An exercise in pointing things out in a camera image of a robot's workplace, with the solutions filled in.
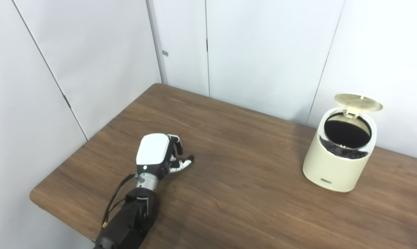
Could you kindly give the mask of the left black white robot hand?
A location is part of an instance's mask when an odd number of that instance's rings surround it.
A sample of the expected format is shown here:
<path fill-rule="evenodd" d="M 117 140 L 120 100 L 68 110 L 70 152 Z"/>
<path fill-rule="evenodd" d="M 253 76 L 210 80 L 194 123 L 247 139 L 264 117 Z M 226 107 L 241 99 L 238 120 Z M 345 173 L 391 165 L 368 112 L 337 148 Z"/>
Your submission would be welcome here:
<path fill-rule="evenodd" d="M 182 155 L 183 145 L 177 135 L 148 134 L 142 138 L 137 152 L 137 173 L 150 174 L 162 180 L 171 173 L 182 171 L 195 161 L 193 155 L 178 159 L 178 156 Z"/>

